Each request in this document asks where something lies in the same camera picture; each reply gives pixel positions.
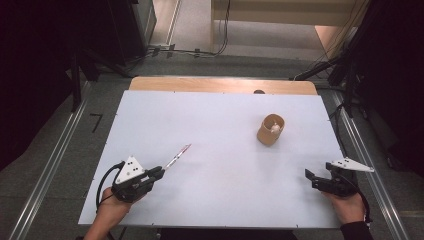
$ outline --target pen holder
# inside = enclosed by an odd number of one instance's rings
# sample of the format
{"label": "pen holder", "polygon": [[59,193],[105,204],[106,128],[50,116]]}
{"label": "pen holder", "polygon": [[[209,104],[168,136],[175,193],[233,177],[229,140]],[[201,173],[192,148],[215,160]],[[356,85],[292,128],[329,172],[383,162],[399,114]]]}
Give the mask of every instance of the pen holder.
{"label": "pen holder", "polygon": [[270,114],[262,121],[256,136],[261,143],[271,146],[280,137],[283,129],[284,119],[277,114]]}

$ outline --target white board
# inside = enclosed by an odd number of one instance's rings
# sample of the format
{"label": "white board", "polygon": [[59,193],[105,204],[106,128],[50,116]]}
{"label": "white board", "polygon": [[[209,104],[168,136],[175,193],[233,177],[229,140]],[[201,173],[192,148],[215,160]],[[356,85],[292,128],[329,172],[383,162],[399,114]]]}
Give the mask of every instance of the white board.
{"label": "white board", "polygon": [[[267,147],[256,133],[271,113],[285,128]],[[124,93],[79,224],[93,222],[97,187],[114,164],[133,155],[144,168],[164,166],[190,143],[122,225],[339,227],[304,176],[307,168],[330,178],[325,162],[343,158],[320,96],[155,91]]]}

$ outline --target hand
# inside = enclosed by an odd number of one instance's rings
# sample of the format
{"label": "hand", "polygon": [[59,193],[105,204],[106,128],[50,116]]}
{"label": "hand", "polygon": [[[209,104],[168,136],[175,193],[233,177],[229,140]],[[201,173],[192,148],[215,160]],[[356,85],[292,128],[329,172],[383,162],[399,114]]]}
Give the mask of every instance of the hand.
{"label": "hand", "polygon": [[330,199],[337,217],[342,224],[364,221],[365,207],[361,195],[341,198],[331,193],[321,192]]}
{"label": "hand", "polygon": [[122,221],[125,215],[130,211],[131,206],[135,203],[119,201],[113,195],[110,187],[103,191],[102,199],[105,200],[101,202],[97,210],[96,218],[85,235],[84,240],[104,239],[110,229]]}

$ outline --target black sleeve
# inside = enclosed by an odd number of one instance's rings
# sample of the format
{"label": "black sleeve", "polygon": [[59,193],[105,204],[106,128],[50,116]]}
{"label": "black sleeve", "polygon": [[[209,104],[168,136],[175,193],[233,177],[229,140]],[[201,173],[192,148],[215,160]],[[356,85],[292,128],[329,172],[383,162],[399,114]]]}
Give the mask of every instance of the black sleeve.
{"label": "black sleeve", "polygon": [[373,240],[368,226],[365,222],[353,222],[340,227],[345,240]]}

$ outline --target marker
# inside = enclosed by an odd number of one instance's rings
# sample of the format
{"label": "marker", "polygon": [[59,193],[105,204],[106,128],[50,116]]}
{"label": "marker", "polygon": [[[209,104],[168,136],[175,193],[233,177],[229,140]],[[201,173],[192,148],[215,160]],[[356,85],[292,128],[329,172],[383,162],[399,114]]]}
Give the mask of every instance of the marker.
{"label": "marker", "polygon": [[183,155],[185,151],[191,146],[191,144],[185,145],[181,151],[175,155],[175,157],[163,168],[165,171],[168,170],[180,157]]}

